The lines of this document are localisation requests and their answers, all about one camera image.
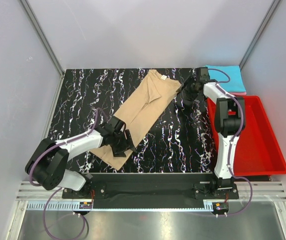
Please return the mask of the beige t shirt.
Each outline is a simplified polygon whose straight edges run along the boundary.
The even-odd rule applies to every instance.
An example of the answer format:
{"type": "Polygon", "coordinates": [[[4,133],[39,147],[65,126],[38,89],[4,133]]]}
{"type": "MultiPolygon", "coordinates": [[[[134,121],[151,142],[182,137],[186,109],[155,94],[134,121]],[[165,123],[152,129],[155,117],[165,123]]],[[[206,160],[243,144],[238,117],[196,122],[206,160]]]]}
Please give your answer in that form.
{"type": "Polygon", "coordinates": [[[151,69],[136,90],[114,113],[115,117],[126,123],[135,147],[138,147],[175,98],[180,86],[179,81],[164,78],[155,69],[151,69]]]}

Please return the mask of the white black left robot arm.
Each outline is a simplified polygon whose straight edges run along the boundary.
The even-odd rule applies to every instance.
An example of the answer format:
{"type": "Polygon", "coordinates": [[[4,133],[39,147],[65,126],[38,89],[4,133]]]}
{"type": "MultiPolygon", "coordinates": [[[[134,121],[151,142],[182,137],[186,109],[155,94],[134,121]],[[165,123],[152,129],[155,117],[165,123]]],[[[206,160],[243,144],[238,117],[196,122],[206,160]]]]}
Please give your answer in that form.
{"type": "Polygon", "coordinates": [[[136,152],[130,130],[126,123],[113,116],[108,122],[93,126],[90,130],[63,140],[43,139],[25,166],[29,181],[45,190],[55,187],[73,190],[80,198],[90,194],[91,181],[83,174],[66,168],[72,158],[94,149],[111,149],[117,160],[127,151],[136,152]]]}

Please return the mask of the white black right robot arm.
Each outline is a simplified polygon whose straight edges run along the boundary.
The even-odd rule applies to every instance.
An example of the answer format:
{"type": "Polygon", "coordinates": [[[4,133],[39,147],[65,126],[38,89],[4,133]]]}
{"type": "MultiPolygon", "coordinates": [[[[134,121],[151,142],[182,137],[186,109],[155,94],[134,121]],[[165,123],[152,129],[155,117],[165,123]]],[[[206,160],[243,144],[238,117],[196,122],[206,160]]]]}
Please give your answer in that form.
{"type": "Polygon", "coordinates": [[[196,187],[195,192],[205,197],[225,198],[236,194],[234,159],[241,132],[246,126],[245,100],[221,87],[223,81],[211,79],[208,67],[198,67],[177,90],[183,105],[191,106],[199,95],[216,104],[214,127],[219,137],[218,157],[213,177],[208,184],[196,187]]]}

